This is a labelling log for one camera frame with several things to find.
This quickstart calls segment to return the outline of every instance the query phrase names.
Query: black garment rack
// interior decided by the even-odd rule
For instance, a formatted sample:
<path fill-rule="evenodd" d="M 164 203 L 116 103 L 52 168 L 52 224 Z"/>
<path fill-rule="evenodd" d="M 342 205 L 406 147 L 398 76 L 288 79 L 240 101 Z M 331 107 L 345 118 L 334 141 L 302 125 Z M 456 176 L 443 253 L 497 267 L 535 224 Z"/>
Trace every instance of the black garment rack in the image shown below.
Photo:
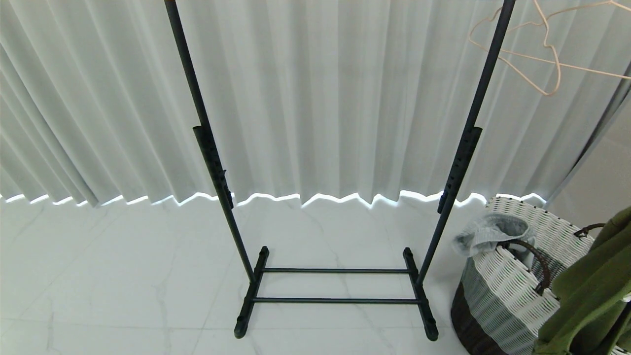
<path fill-rule="evenodd" d="M 213 132 L 208 121 L 208 115 L 206 108 L 202 100 L 201 92 L 197 77 L 195 75 L 195 69 L 191 60 L 188 45 L 186 44 L 186 38 L 184 37 L 184 29 L 182 28 L 182 22 L 180 20 L 179 13 L 177 11 L 177 4 L 175 0 L 165 0 L 167 6 L 167 13 L 171 23 L 171 29 L 175 37 L 175 43 L 177 44 L 177 50 L 182 60 L 184 67 L 184 73 L 191 89 L 191 95 L 195 108 L 199 116 L 200 126 L 193 127 L 195 137 L 197 138 L 199 149 L 204 157 L 206 167 L 210 173 L 210 177 L 213 180 L 213 185 L 217 192 L 221 208 L 230 227 L 230 232 L 234 238 L 239 256 L 243 262 L 245 272 L 250 280 L 250 286 L 247 290 L 247 294 L 243 300 L 243 306 L 241 312 L 237 317 L 237 324 L 235 326 L 234 334 L 236 338 L 242 338 L 246 331 L 252 310 L 256 303 L 351 303 L 351 304 L 417 304 L 418 310 L 423 320 L 423 326 L 425 328 L 425 334 L 427 338 L 435 341 L 438 339 L 438 328 L 436 327 L 436 321 L 432 316 L 432 310 L 429 306 L 429 301 L 425 295 L 423 289 L 423 281 L 427 275 L 430 263 L 436 247 L 440 241 L 440 237 L 447 224 L 447 219 L 451 213 L 454 202 L 456 201 L 456 195 L 462 185 L 464 175 L 467 171 L 471 157 L 475 147 L 480 139 L 482 129 L 475 127 L 475 121 L 480 113 L 480 107 L 484 100 L 484 96 L 487 92 L 488 84 L 491 80 L 491 75 L 497 62 L 498 55 L 500 54 L 500 48 L 504 41 L 510 16 L 512 14 L 513 7 L 516 0 L 504 0 L 504 5 L 500 12 L 497 26 L 495 27 L 495 33 L 489 47 L 487 60 L 485 61 L 480 81 L 478 82 L 478 88 L 476 89 L 473 102 L 471 104 L 471 110 L 467 117 L 466 123 L 454 161 L 451 165 L 447 182 L 445 183 L 445 189 L 440 197 L 438 213 L 440 213 L 439 220 L 434 230 L 430 246 L 423 260 L 423 265 L 419 271 L 414 263 L 414 257 L 412 251 L 409 248 L 403 250 L 403 260 L 405 261 L 406 268 L 401 269 L 382 269 L 382 268 L 275 268 L 267 267 L 266 261 L 269 256 L 269 249 L 267 246 L 263 246 L 259 252 L 259 259 L 254 269 L 247 257 L 245 246 L 241 235 L 239 234 L 239 228 L 235 221 L 232 208 L 234 204 L 232 202 L 232 196 L 228 189 L 228 184 L 225 178 L 225 170 L 221 166 L 219 153 L 213 137 Z M 412 289 L 415 297 L 413 299 L 385 299 L 385 298 L 274 298 L 274 297 L 259 297 L 257 292 L 261 285 L 261 280 L 265 273 L 271 272 L 287 272 L 287 273 L 326 273 L 326 274 L 407 274 L 410 277 Z"/>

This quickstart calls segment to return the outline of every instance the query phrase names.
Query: dark brown basket bottom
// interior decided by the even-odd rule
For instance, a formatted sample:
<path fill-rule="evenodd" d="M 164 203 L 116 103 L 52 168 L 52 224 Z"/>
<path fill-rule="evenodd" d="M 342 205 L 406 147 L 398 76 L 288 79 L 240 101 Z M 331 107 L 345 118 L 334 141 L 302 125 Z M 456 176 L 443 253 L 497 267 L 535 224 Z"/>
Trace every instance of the dark brown basket bottom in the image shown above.
<path fill-rule="evenodd" d="M 508 355 L 493 338 L 484 333 L 478 321 L 471 315 L 462 283 L 458 284 L 454 302 L 451 304 L 451 324 L 460 343 L 471 355 Z"/>

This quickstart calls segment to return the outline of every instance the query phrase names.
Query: vertical pole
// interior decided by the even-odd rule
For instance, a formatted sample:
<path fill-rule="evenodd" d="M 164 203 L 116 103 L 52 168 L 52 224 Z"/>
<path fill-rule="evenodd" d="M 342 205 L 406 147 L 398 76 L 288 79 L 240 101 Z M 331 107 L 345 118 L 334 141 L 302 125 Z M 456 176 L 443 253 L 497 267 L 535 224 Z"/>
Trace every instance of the vertical pole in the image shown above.
<path fill-rule="evenodd" d="M 473 151 L 480 137 L 482 129 L 474 127 L 475 121 L 478 119 L 478 114 L 480 113 L 484 96 L 487 93 L 488 84 L 491 82 L 491 75 L 493 74 L 497 58 L 500 55 L 502 42 L 504 41 L 504 36 L 506 35 L 506 31 L 509 26 L 510 16 L 512 14 L 513 7 L 515 6 L 515 1 L 516 0 L 504 0 L 500 17 L 497 20 L 493 40 L 491 41 L 491 46 L 489 47 L 487 54 L 487 60 L 485 61 L 484 68 L 482 69 L 480 81 L 478 82 L 478 88 L 476 89 L 473 102 L 471 103 L 469 116 L 464 124 L 463 134 L 460 138 L 460 143 L 458 144 L 454 162 L 451 165 L 451 171 L 447 177 L 445 190 L 443 195 L 440 197 L 438 207 L 440 217 L 438 219 L 436 229 L 434 230 L 427 254 L 423 260 L 423 265 L 418 273 L 418 278 L 416 279 L 416 284 L 418 286 L 421 286 L 425 280 L 427 270 L 430 267 L 432 258 L 436 252 L 436 248 L 438 247 L 438 242 L 440 241 L 442 232 L 447 225 L 447 219 L 449 218 L 449 214 L 454 206 L 458 190 L 460 189 L 466 170 L 471 162 Z"/>
<path fill-rule="evenodd" d="M 175 3 L 175 0 L 165 0 L 165 5 L 167 7 L 171 29 L 173 30 L 173 36 L 175 37 L 175 43 L 177 44 L 177 50 L 182 61 L 182 67 L 184 67 L 186 80 L 189 83 L 193 102 L 195 103 L 195 109 L 197 110 L 199 122 L 201 123 L 201 126 L 193 128 L 193 131 L 195 132 L 195 137 L 198 140 L 199 149 L 201 150 L 204 161 L 206 162 L 206 167 L 208 168 L 210 177 L 213 180 L 217 197 L 221 203 L 221 209 L 223 209 L 223 214 L 225 215 L 228 226 L 230 227 L 230 232 L 232 233 L 232 238 L 234 239 L 237 250 L 239 251 L 241 262 L 243 262 L 243 266 L 248 279 L 250 279 L 250 283 L 253 284 L 256 282 L 256 278 L 254 277 L 254 271 L 252 270 L 250 260 L 247 257 L 243 239 L 241 239 L 239 228 L 237 227 L 237 221 L 232 213 L 232 196 L 230 194 L 230 190 L 228 190 L 228 184 L 226 183 L 225 171 L 221 167 L 215 138 L 213 136 L 213 131 L 210 128 L 210 121 L 208 120 L 208 114 L 206 113 L 206 107 L 204 106 L 204 100 L 201 96 L 199 83 L 191 60 L 191 53 L 189 52 L 188 45 L 186 44 L 186 38 L 184 37 L 184 29 L 182 28 L 180 14 L 177 11 L 177 4 Z"/>

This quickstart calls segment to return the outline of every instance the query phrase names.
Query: green clothing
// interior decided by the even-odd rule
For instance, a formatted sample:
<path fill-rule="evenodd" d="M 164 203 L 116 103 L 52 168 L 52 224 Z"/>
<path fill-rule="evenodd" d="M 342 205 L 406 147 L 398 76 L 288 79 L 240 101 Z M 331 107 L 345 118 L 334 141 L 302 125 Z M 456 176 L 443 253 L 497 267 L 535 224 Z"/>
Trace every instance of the green clothing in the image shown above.
<path fill-rule="evenodd" d="M 631 292 L 631 207 L 607 222 L 552 291 L 560 308 L 541 326 L 534 354 L 609 355 L 616 343 L 631 349 L 631 317 L 618 321 Z"/>

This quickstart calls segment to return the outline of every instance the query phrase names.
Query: white marble floor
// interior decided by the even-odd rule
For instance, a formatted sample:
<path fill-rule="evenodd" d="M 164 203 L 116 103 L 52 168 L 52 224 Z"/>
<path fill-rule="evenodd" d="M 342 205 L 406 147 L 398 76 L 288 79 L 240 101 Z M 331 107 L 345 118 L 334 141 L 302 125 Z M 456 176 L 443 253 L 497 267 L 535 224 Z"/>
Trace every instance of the white marble floor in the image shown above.
<path fill-rule="evenodd" d="M 436 202 L 257 198 L 235 209 L 252 264 L 420 266 Z M 1 352 L 26 354 L 466 354 L 449 306 L 464 258 L 447 242 L 482 203 L 455 208 L 426 290 L 440 337 L 416 306 L 257 304 L 247 335 L 233 328 L 247 290 L 218 202 L 197 198 L 106 207 L 0 203 Z M 266 275 L 261 296 L 411 297 L 405 275 Z"/>

